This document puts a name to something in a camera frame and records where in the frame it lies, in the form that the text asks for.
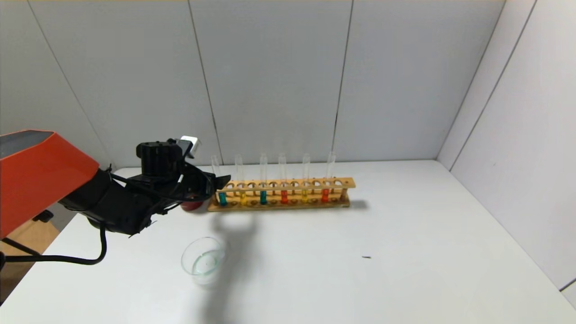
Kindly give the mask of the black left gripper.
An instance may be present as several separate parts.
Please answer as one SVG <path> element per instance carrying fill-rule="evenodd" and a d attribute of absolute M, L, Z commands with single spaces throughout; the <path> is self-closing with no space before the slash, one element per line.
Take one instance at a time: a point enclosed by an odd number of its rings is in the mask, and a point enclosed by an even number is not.
<path fill-rule="evenodd" d="M 224 189 L 231 181 L 231 175 L 216 176 L 203 172 L 196 166 L 185 163 L 183 168 L 183 198 L 185 202 L 203 202 Z"/>

